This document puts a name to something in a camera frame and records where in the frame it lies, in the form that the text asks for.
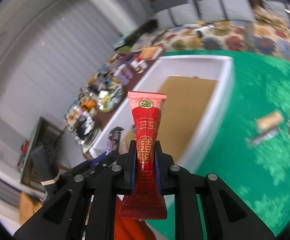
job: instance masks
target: metal bolt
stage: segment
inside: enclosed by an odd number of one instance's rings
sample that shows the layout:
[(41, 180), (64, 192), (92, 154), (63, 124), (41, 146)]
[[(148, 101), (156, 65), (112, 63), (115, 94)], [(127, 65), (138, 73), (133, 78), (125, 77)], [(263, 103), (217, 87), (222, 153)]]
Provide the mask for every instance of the metal bolt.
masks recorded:
[(174, 165), (171, 165), (171, 166), (170, 166), (170, 169), (171, 169), (172, 171), (179, 171), (179, 170), (180, 170), (180, 167), (179, 167), (178, 165), (174, 164)]
[(80, 182), (80, 181), (82, 181), (84, 179), (84, 176), (82, 175), (82, 174), (78, 174), (78, 175), (76, 175), (75, 177), (74, 177), (74, 180), (76, 181), (76, 182)]
[(211, 173), (211, 174), (208, 174), (208, 178), (209, 178), (210, 180), (216, 180), (218, 177), (217, 177), (216, 174)]
[(114, 165), (113, 167), (112, 167), (112, 170), (113, 171), (120, 171), (122, 169), (122, 167), (120, 166), (120, 165)]

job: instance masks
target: red cloth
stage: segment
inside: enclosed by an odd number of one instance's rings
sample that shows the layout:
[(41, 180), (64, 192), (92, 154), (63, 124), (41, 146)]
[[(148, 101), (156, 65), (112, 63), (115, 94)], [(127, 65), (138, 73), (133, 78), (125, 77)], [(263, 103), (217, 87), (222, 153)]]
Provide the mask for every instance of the red cloth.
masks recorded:
[(118, 217), (118, 211), (122, 206), (117, 197), (115, 211), (114, 240), (156, 240), (152, 230), (145, 221)]

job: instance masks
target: green surface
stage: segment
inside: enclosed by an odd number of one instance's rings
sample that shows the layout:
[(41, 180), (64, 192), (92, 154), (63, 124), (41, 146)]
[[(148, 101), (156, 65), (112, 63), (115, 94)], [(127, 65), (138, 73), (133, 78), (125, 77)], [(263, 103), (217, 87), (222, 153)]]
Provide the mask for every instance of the green surface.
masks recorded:
[[(235, 87), (225, 119), (196, 174), (216, 173), (277, 235), (290, 220), (290, 62), (254, 53), (182, 51), (173, 55), (223, 55), (234, 58)], [(281, 133), (249, 148), (256, 135), (254, 119), (274, 110), (285, 118)], [(174, 239), (174, 205), (167, 220), (148, 221)]]

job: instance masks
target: wooden table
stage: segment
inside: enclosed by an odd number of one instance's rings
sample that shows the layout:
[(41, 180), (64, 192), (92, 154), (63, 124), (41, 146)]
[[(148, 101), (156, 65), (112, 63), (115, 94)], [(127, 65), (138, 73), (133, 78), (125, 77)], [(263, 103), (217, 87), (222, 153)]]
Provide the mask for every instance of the wooden table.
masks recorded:
[[(147, 71), (150, 69), (150, 67), (153, 65), (155, 60), (147, 60), (148, 67), (140, 74), (135, 73), (133, 78), (130, 80), (130, 82), (123, 87), (124, 94), (123, 94), (123, 100), (127, 97), (127, 92), (130, 90), (133, 90), (133, 88), (136, 86), (136, 84), (141, 80), (141, 78), (147, 73)], [(110, 113), (104, 113), (101, 111), (98, 111), (94, 116), (93, 119), (95, 122), (100, 126), (100, 128), (103, 130), (109, 120), (112, 118), (113, 114), (116, 112), (116, 109)]]

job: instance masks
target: red candy wrapper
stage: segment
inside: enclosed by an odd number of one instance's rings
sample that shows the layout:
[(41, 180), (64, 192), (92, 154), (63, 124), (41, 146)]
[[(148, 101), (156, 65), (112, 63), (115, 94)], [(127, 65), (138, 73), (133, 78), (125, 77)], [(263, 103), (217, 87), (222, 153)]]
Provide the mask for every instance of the red candy wrapper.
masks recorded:
[(130, 219), (166, 219), (163, 196), (158, 193), (155, 180), (154, 144), (166, 95), (128, 92), (136, 126), (136, 184), (132, 195), (125, 195), (118, 215)]

